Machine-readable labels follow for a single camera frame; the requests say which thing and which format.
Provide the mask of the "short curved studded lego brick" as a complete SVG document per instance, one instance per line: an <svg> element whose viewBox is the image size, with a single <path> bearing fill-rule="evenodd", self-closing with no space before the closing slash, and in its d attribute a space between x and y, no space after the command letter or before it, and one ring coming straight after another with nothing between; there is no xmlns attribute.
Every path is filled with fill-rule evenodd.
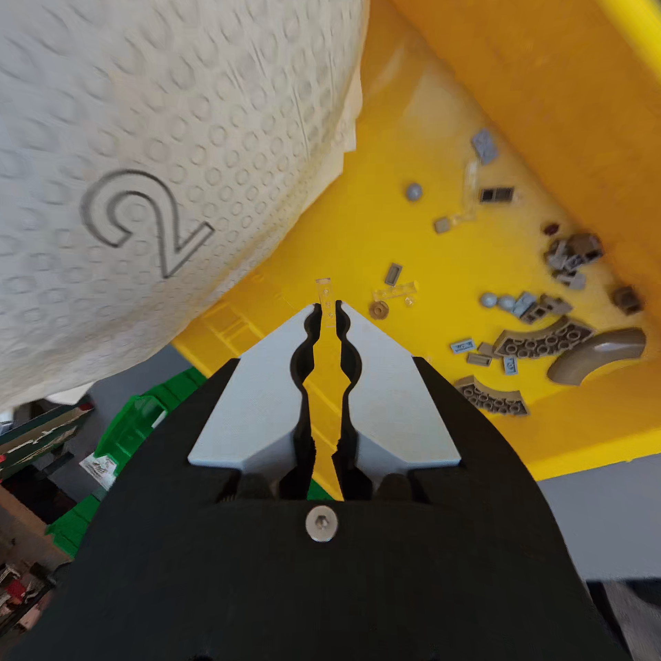
<svg viewBox="0 0 661 661"><path fill-rule="evenodd" d="M476 409L489 414L511 417L530 415L529 408L519 390L493 389L479 382L474 376L461 378L453 386Z"/></svg>

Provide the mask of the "dark grey lego plate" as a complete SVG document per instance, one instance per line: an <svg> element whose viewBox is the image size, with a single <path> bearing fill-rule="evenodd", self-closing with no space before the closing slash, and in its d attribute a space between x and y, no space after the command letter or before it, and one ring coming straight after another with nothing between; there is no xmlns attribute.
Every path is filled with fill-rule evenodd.
<svg viewBox="0 0 661 661"><path fill-rule="evenodd" d="M480 129L472 136L471 145L481 165L490 164L499 155L499 149L487 128Z"/></svg>

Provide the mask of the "dark green printed box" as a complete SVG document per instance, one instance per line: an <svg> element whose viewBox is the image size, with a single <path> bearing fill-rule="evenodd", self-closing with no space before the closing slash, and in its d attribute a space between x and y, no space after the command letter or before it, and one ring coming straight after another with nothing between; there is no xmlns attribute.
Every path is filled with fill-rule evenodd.
<svg viewBox="0 0 661 661"><path fill-rule="evenodd" d="M78 433L94 411L91 401L58 405L1 435L1 482Z"/></svg>

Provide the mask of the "pile of dark tan pieces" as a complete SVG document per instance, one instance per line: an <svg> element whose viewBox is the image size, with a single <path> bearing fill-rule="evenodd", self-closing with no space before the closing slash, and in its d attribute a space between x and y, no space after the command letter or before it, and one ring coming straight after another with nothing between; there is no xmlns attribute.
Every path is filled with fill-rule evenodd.
<svg viewBox="0 0 661 661"><path fill-rule="evenodd" d="M553 241L544 253L544 262L552 278L573 291L583 291L587 277L582 269L604 256L599 236L579 233Z"/></svg>

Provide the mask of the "brown cardboard piece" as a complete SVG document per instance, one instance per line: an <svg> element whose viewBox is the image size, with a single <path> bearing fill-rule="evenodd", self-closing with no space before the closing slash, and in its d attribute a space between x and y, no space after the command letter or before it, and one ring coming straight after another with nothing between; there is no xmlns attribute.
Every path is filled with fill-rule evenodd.
<svg viewBox="0 0 661 661"><path fill-rule="evenodd" d="M45 533L46 524L1 487L1 563L55 569L71 561Z"/></svg>

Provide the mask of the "long transparent lego plate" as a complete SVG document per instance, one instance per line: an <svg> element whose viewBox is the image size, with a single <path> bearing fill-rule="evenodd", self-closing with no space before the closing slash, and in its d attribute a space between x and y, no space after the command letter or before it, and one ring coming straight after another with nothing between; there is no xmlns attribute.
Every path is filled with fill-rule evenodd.
<svg viewBox="0 0 661 661"><path fill-rule="evenodd" d="M476 208L479 204L479 169L481 162L473 159L468 162L464 170L463 188L461 196L461 220L475 219Z"/></svg>

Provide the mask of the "green plastic bin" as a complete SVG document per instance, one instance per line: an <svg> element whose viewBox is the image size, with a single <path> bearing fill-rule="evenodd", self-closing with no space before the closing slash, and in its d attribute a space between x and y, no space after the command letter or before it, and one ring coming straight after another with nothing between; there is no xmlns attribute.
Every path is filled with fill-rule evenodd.
<svg viewBox="0 0 661 661"><path fill-rule="evenodd" d="M118 466L118 477L153 430L205 381L206 377L201 372L189 368L149 391L131 397L107 427L94 451L95 455L109 455ZM45 533L71 558L77 555L87 528L106 494L98 486L91 495L47 526Z"/></svg>

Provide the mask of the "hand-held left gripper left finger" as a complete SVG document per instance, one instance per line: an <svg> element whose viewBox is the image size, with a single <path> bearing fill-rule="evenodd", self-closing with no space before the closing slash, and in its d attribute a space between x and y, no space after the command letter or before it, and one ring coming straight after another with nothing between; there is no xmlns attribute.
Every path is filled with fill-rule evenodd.
<svg viewBox="0 0 661 661"><path fill-rule="evenodd" d="M260 475L280 498L307 498L317 452L304 381L322 319L321 305L308 305L234 361L191 465Z"/></svg>

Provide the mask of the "smooth curved dark tan brick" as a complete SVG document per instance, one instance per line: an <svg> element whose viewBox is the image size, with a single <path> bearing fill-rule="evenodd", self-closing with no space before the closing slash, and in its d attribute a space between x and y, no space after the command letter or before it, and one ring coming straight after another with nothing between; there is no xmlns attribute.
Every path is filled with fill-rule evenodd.
<svg viewBox="0 0 661 661"><path fill-rule="evenodd" d="M587 376L618 361L640 359L647 346L641 328L607 331L564 351L547 370L548 379L559 385L580 386Z"/></svg>

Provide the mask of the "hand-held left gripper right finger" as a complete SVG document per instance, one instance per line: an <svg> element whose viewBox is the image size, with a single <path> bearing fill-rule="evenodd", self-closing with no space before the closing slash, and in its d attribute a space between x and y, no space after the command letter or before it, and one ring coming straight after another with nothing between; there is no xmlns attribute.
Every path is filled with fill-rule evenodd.
<svg viewBox="0 0 661 661"><path fill-rule="evenodd" d="M343 393L333 465L346 501L369 500L389 475L455 467L461 455L411 352L337 300Z"/></svg>

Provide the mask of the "white circle-printed paper bag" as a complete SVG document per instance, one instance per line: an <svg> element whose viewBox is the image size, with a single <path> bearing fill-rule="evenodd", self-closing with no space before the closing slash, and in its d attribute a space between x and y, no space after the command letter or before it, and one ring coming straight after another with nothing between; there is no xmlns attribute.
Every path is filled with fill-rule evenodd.
<svg viewBox="0 0 661 661"><path fill-rule="evenodd" d="M148 359L356 148L369 1L1 2L1 409Z"/></svg>

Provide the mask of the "dark tan single lego brick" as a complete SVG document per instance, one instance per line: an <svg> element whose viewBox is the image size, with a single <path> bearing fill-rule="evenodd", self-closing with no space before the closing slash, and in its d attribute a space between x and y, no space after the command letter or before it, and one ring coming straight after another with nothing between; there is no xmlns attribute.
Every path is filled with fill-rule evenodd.
<svg viewBox="0 0 661 661"><path fill-rule="evenodd" d="M618 287L611 293L611 302L625 316L633 316L644 310L644 302L633 286Z"/></svg>

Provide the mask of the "yellow plastic bin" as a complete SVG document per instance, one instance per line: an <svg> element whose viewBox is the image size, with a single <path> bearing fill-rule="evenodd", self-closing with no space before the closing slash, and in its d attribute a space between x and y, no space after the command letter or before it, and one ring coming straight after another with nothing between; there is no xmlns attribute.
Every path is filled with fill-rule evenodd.
<svg viewBox="0 0 661 661"><path fill-rule="evenodd" d="M317 300L317 278L368 316L392 262L416 303L389 302L376 326L445 378L475 375L519 390L530 415L490 416L537 480L660 453L660 6L656 1L372 1L361 64L358 147L340 178L272 256L174 340L211 376ZM482 188L513 186L512 203L461 213L471 138L487 128L498 157ZM418 183L418 202L405 197ZM558 223L556 236L542 227ZM599 236L604 256L583 291L556 282L550 244ZM611 293L630 285L644 310ZM599 333L639 326L643 358L601 368L579 387L547 378L552 359L473 369L450 344L491 343L527 329L486 310L484 292L563 297Z"/></svg>

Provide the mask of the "white printed label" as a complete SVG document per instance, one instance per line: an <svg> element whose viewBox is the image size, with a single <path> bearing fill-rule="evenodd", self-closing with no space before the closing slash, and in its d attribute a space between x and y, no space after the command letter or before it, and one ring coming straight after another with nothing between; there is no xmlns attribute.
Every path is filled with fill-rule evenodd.
<svg viewBox="0 0 661 661"><path fill-rule="evenodd" d="M96 456L91 453L80 461L79 467L105 492L110 491L116 481L118 466L109 455Z"/></svg>

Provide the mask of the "long curved studded lego brick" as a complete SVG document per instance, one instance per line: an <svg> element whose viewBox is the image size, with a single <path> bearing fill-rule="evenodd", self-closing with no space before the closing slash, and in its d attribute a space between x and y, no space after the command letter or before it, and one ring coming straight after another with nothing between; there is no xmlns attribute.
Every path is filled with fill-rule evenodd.
<svg viewBox="0 0 661 661"><path fill-rule="evenodd" d="M586 342L596 334L592 326L567 315L539 330L504 330L492 345L497 357L540 359L559 356Z"/></svg>

